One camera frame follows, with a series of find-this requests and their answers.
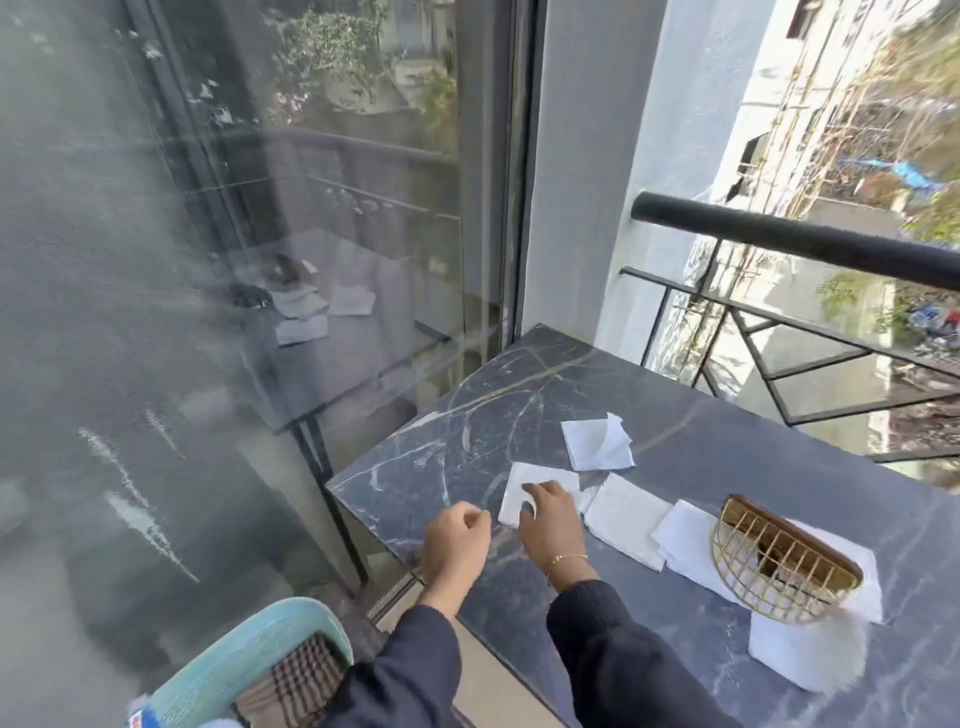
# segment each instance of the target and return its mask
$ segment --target plaid cloth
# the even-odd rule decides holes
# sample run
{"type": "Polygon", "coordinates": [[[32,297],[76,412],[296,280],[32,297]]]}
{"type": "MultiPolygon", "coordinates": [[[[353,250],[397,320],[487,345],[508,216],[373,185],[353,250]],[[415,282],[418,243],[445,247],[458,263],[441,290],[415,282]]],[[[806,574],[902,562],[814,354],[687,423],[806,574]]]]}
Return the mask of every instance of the plaid cloth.
{"type": "Polygon", "coordinates": [[[237,698],[250,728],[316,728],[347,667],[336,646],[317,632],[237,698]]]}

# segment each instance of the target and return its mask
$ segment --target railing bar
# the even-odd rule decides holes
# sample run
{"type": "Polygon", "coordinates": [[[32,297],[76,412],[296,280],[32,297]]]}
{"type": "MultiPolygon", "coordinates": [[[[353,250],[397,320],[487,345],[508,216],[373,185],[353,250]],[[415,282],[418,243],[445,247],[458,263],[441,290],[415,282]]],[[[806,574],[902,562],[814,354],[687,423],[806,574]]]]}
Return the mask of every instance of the railing bar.
{"type": "Polygon", "coordinates": [[[720,383],[717,381],[716,376],[713,375],[713,370],[710,368],[710,363],[706,362],[704,364],[704,380],[707,382],[707,387],[710,388],[710,392],[719,399],[723,401],[724,399],[720,396],[720,383]]]}
{"type": "Polygon", "coordinates": [[[693,373],[693,383],[691,387],[697,386],[697,379],[700,378],[700,375],[704,371],[704,367],[707,366],[707,360],[710,359],[710,355],[713,353],[713,347],[717,343],[717,339],[720,338],[720,333],[723,331],[723,325],[727,322],[727,314],[729,309],[724,306],[723,311],[720,313],[719,320],[717,321],[717,328],[713,330],[713,333],[710,335],[710,339],[707,342],[707,348],[704,350],[704,355],[700,357],[700,361],[697,362],[697,371],[693,373]]]}
{"type": "Polygon", "coordinates": [[[908,407],[911,404],[948,400],[954,397],[960,397],[960,389],[954,389],[949,392],[920,392],[909,397],[875,401],[868,404],[853,404],[849,407],[825,409],[820,412],[811,412],[808,415],[797,415],[793,418],[793,425],[809,425],[810,423],[819,423],[823,420],[836,420],[841,417],[852,417],[853,415],[867,415],[871,412],[879,412],[885,409],[899,409],[900,407],[908,407]]]}
{"type": "Polygon", "coordinates": [[[663,296],[660,299],[660,305],[657,306],[657,316],[654,317],[653,328],[650,329],[650,336],[647,337],[647,345],[643,348],[643,358],[640,359],[640,366],[647,366],[647,359],[650,356],[650,352],[654,348],[654,341],[657,339],[657,334],[660,331],[660,321],[663,318],[663,311],[666,310],[666,305],[670,301],[670,287],[663,287],[663,296]]]}
{"type": "Polygon", "coordinates": [[[322,150],[349,149],[360,154],[372,156],[402,158],[405,161],[417,161],[456,167],[458,159],[440,152],[429,152],[416,147],[404,147],[398,144],[384,144],[353,136],[344,136],[329,132],[317,132],[312,129],[241,129],[219,132],[216,134],[197,134],[196,136],[165,136],[160,139],[137,139],[125,141],[121,144],[73,144],[70,146],[52,146],[48,150],[61,154],[97,154],[104,152],[121,153],[156,153],[165,144],[183,144],[187,142],[203,141],[207,143],[221,143],[238,146],[249,144],[270,143],[288,139],[291,142],[305,147],[322,150]]]}
{"type": "MultiPolygon", "coordinates": [[[[624,276],[632,276],[633,278],[641,280],[649,280],[652,283],[659,283],[660,285],[665,285],[670,288],[673,288],[675,291],[680,291],[681,293],[688,293],[693,296],[697,296],[696,289],[685,285],[684,283],[677,283],[674,280],[666,279],[663,276],[658,276],[653,273],[646,273],[645,271],[640,271],[637,268],[632,266],[624,266],[620,269],[620,273],[624,276]]],[[[751,316],[757,316],[763,319],[769,319],[771,321],[776,321],[778,324],[782,324],[787,327],[795,328],[800,331],[806,331],[806,333],[812,333],[816,336],[823,336],[825,339],[830,341],[836,341],[840,344],[847,344],[852,347],[858,347],[859,349],[866,349],[873,353],[882,354],[883,356],[889,356],[892,359],[897,359],[899,361],[906,361],[911,364],[916,364],[918,367],[923,369],[928,369],[931,372],[936,372],[944,376],[950,376],[952,378],[960,377],[960,371],[951,371],[945,367],[938,365],[936,362],[923,359],[919,356],[915,356],[907,352],[897,352],[892,349],[886,349],[884,347],[874,346],[868,344],[864,341],[858,341],[856,339],[847,338],[842,336],[834,331],[831,331],[829,328],[823,328],[817,326],[816,324],[809,324],[806,321],[801,321],[800,319],[794,319],[790,316],[784,316],[779,313],[774,313],[763,308],[758,308],[757,306],[750,305],[749,303],[741,303],[738,301],[731,301],[730,299],[724,298],[722,296],[713,296],[710,293],[699,294],[700,298],[705,301],[710,301],[712,303],[719,303],[720,305],[728,306],[737,311],[743,311],[744,313],[749,313],[751,316]]]]}
{"type": "Polygon", "coordinates": [[[777,379],[786,379],[788,376],[805,375],[807,372],[816,372],[818,369],[823,369],[833,364],[842,364],[845,361],[854,361],[864,356],[870,356],[870,354],[870,352],[864,351],[838,353],[833,356],[825,356],[816,361],[807,362],[806,364],[798,364],[795,367],[786,367],[776,372],[771,372],[768,376],[776,381],[777,379]]]}
{"type": "Polygon", "coordinates": [[[766,364],[763,363],[763,358],[760,356],[760,350],[756,347],[756,343],[747,334],[747,327],[743,323],[743,317],[740,316],[739,311],[733,311],[731,313],[731,318],[733,318],[733,322],[736,324],[736,327],[740,329],[740,335],[743,337],[743,343],[747,345],[747,351],[750,352],[750,356],[756,364],[756,370],[759,372],[760,378],[763,379],[763,385],[770,393],[770,398],[774,401],[774,405],[776,406],[777,411],[780,413],[780,418],[783,420],[785,425],[792,427],[794,423],[790,417],[790,412],[786,408],[786,402],[783,401],[783,397],[780,396],[780,391],[777,389],[777,385],[774,384],[773,380],[770,378],[770,373],[767,371],[766,364]]]}
{"type": "Polygon", "coordinates": [[[857,271],[960,290],[960,254],[932,245],[844,231],[641,192],[631,207],[634,220],[799,255],[857,271]]]}
{"type": "Polygon", "coordinates": [[[747,327],[746,331],[748,334],[755,334],[761,331],[765,331],[768,328],[778,327],[780,325],[779,321],[764,321],[762,324],[757,324],[755,326],[747,327]]]}
{"type": "Polygon", "coordinates": [[[707,261],[707,268],[704,270],[704,274],[700,276],[700,279],[697,281],[697,295],[703,295],[703,292],[707,290],[707,287],[713,282],[713,274],[716,272],[717,267],[717,256],[720,255],[720,246],[723,245],[723,240],[717,238],[713,243],[713,250],[710,251],[710,258],[707,261]]]}
{"type": "Polygon", "coordinates": [[[865,455],[875,463],[909,463],[918,460],[941,460],[948,457],[960,458],[960,445],[952,448],[930,448],[922,450],[900,450],[898,452],[875,452],[865,455]]]}
{"type": "Polygon", "coordinates": [[[382,195],[377,195],[377,194],[375,194],[375,193],[373,193],[373,192],[367,192],[366,190],[359,189],[358,187],[352,187],[352,186],[350,186],[349,184],[344,184],[343,182],[334,182],[333,180],[328,180],[328,179],[326,179],[326,178],[324,178],[324,177],[315,177],[314,175],[311,175],[310,173],[305,173],[303,176],[306,177],[308,180],[310,180],[310,181],[312,181],[312,182],[319,182],[320,184],[330,184],[330,185],[332,185],[332,186],[334,186],[334,187],[340,187],[341,189],[345,189],[345,190],[347,190],[347,191],[349,191],[349,192],[352,192],[352,193],[355,194],[355,195],[363,195],[364,197],[372,197],[372,198],[374,198],[375,200],[379,200],[379,201],[382,202],[382,203],[386,203],[387,205],[396,205],[397,207],[407,207],[408,209],[412,209],[412,210],[414,210],[415,212],[420,212],[420,213],[427,214],[427,215],[439,215],[439,214],[440,214],[439,212],[434,212],[432,209],[428,209],[428,208],[426,208],[426,207],[419,207],[419,206],[416,206],[416,205],[411,205],[410,203],[404,203],[404,202],[401,202],[400,200],[395,200],[395,199],[393,199],[393,198],[391,198],[391,197],[383,197],[382,195]]]}

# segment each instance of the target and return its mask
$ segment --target marble table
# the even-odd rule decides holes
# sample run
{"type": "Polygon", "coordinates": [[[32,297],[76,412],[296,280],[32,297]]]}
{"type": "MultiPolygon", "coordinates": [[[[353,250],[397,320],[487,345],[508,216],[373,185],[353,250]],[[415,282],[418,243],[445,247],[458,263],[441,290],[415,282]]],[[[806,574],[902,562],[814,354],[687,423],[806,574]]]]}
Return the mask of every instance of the marble table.
{"type": "MultiPolygon", "coordinates": [[[[590,562],[635,619],[657,630],[747,728],[940,728],[960,712],[960,499],[801,432],[643,370],[545,327],[523,336],[340,473],[334,496],[400,559],[458,500],[496,514],[515,460],[568,468],[559,422],[623,418],[627,479],[718,513],[743,493],[876,551],[887,624],[866,675],[836,695],[804,692],[747,654],[749,614],[588,534],[590,562]]],[[[582,473],[581,487],[605,473],[582,473]]],[[[553,591],[516,532],[494,526],[487,566],[460,619],[568,725],[570,688],[546,632],[553,591]]]]}

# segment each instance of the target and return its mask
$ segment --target glass pane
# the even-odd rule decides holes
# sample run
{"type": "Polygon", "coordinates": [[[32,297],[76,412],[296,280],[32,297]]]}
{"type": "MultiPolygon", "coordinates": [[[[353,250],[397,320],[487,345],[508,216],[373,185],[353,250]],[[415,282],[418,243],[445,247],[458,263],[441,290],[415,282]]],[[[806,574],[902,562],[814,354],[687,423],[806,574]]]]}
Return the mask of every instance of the glass pane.
{"type": "Polygon", "coordinates": [[[500,340],[460,223],[492,82],[443,0],[11,1],[0,40],[0,724],[118,724],[262,606],[403,572],[322,484],[500,340]]]}

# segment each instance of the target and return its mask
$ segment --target folded napkin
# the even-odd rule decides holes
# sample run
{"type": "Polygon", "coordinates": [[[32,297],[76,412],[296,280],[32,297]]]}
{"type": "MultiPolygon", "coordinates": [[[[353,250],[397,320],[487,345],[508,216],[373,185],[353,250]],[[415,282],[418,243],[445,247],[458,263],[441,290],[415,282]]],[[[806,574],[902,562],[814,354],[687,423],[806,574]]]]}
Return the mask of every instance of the folded napkin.
{"type": "Polygon", "coordinates": [[[317,293],[317,286],[296,283],[279,291],[271,291],[276,310],[288,319],[305,319],[323,311],[328,301],[317,293]]]}
{"type": "Polygon", "coordinates": [[[631,468],[630,435],[623,420],[608,412],[606,420],[571,420],[560,423],[570,465],[575,471],[618,471],[631,468]]]}
{"type": "Polygon", "coordinates": [[[587,510],[584,522],[605,544],[660,571],[665,559],[652,535],[672,507],[662,498],[610,473],[587,510]]]}
{"type": "Polygon", "coordinates": [[[270,296],[274,299],[274,303],[289,303],[316,292],[317,286],[315,285],[311,285],[310,283],[294,283],[281,290],[271,291],[270,296]]]}
{"type": "Polygon", "coordinates": [[[869,623],[838,609],[810,624],[784,624],[754,612],[750,656],[811,692],[842,692],[867,667],[869,623]]]}
{"type": "Polygon", "coordinates": [[[292,301],[274,301],[276,310],[282,313],[288,319],[305,319],[320,313],[329,305],[326,299],[322,299],[316,293],[308,293],[292,301]]]}
{"type": "Polygon", "coordinates": [[[276,342],[281,347],[323,339],[328,334],[327,320],[323,314],[303,320],[288,319],[276,325],[276,342]]]}
{"type": "Polygon", "coordinates": [[[524,483],[542,483],[546,480],[556,480],[561,487],[572,493],[582,505],[586,500],[580,496],[580,476],[559,468],[546,468],[543,465],[530,463],[514,463],[507,477],[507,489],[500,502],[500,514],[496,517],[501,523],[519,528],[520,508],[523,503],[530,503],[536,509],[534,500],[523,490],[524,483]]]}
{"type": "MultiPolygon", "coordinates": [[[[716,521],[711,514],[679,500],[660,522],[653,539],[665,552],[666,564],[672,571],[740,604],[721,579],[710,555],[710,534],[716,521]]],[[[753,613],[749,653],[805,690],[846,690],[866,668],[868,622],[882,621],[876,556],[868,548],[836,534],[793,523],[852,558],[863,569],[863,584],[847,597],[841,609],[810,624],[784,624],[753,613]]]]}
{"type": "Polygon", "coordinates": [[[362,285],[335,285],[330,297],[330,316],[369,316],[376,294],[362,285]]]}

